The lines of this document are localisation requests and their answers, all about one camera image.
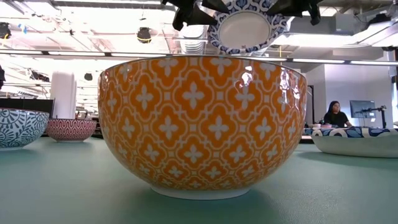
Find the blue patterned bowl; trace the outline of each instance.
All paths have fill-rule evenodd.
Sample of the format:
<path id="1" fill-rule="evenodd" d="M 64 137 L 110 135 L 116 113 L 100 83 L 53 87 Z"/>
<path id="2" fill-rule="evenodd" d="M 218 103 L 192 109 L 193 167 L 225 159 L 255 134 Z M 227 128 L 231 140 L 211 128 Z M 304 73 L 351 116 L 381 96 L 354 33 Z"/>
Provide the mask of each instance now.
<path id="1" fill-rule="evenodd" d="M 312 128 L 304 128 L 303 134 L 302 134 L 302 135 L 304 135 L 304 136 L 311 136 L 312 132 L 313 132 L 313 129 L 312 129 Z"/>
<path id="2" fill-rule="evenodd" d="M 0 108 L 0 151 L 22 149 L 43 135 L 49 114 Z"/>
<path id="3" fill-rule="evenodd" d="M 222 54 L 240 54 L 244 55 L 251 52 L 264 51 L 270 46 L 270 44 L 276 40 L 287 28 L 287 19 L 278 14 L 275 16 L 268 16 L 266 12 L 271 6 L 270 0 L 235 0 L 226 4 L 229 9 L 229 14 L 222 12 L 215 12 L 213 17 L 218 21 L 217 25 L 209 26 L 207 30 L 209 42 L 217 47 Z M 225 25 L 226 21 L 232 21 L 233 18 L 237 18 L 236 21 L 231 23 L 231 26 Z M 263 26 L 256 27 L 253 23 L 262 24 Z M 233 30 L 237 35 L 224 34 L 224 30 Z M 259 35 L 259 41 L 253 39 L 256 43 L 253 45 L 245 45 L 248 39 L 252 38 L 259 30 L 267 30 L 267 37 Z M 239 43 L 239 48 L 236 46 L 227 46 L 226 43 L 222 43 L 222 35 L 227 38 L 235 38 Z"/>
<path id="4" fill-rule="evenodd" d="M 325 153 L 398 158 L 398 128 L 320 128 L 306 133 Z"/>

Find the table surface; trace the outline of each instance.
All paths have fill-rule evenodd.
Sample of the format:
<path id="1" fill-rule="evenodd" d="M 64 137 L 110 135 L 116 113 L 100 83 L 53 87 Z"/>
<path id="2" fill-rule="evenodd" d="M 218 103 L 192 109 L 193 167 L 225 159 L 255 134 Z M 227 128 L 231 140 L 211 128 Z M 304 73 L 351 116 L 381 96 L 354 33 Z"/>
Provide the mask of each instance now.
<path id="1" fill-rule="evenodd" d="M 103 140 L 40 138 L 0 152 L 0 223 L 397 224 L 397 186 L 398 159 L 333 156 L 306 144 L 246 195 L 181 200 L 151 191 Z"/>

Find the bowl base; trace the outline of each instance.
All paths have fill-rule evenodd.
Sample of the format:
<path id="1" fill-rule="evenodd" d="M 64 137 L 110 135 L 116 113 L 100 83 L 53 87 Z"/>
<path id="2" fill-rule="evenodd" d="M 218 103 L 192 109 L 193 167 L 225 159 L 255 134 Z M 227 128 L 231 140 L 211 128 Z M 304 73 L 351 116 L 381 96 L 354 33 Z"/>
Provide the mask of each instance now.
<path id="1" fill-rule="evenodd" d="M 84 140 L 57 140 L 59 143 L 80 143 L 83 142 Z"/>
<path id="2" fill-rule="evenodd" d="M 221 200 L 234 198 L 249 192 L 250 188 L 237 190 L 175 190 L 151 186 L 151 189 L 161 195 L 187 200 Z"/>
<path id="3" fill-rule="evenodd" d="M 19 146 L 19 147 L 7 147 L 7 148 L 0 148 L 0 151 L 13 151 L 13 150 L 20 150 L 22 149 L 23 146 Z"/>

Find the camera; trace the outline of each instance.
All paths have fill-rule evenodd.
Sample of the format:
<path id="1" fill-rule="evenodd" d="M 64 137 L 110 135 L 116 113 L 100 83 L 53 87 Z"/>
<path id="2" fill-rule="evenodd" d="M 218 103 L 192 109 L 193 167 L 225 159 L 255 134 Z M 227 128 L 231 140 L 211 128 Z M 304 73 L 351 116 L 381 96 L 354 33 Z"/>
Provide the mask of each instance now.
<path id="1" fill-rule="evenodd" d="M 152 41 L 152 37 L 149 33 L 148 27 L 140 27 L 139 28 L 139 31 L 137 34 L 137 40 L 142 44 L 149 44 Z"/>
<path id="2" fill-rule="evenodd" d="M 9 29 L 8 22 L 0 22 L 0 39 L 10 39 L 11 30 Z"/>

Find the white cylinder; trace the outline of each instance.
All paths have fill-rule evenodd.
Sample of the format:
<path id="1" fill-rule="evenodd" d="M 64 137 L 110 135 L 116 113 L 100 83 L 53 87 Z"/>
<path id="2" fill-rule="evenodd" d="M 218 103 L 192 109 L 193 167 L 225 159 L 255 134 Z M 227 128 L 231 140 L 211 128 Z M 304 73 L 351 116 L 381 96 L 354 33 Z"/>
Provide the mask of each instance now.
<path id="1" fill-rule="evenodd" d="M 53 118 L 75 119 L 77 84 L 72 72 L 55 71 L 50 97 L 54 100 Z"/>

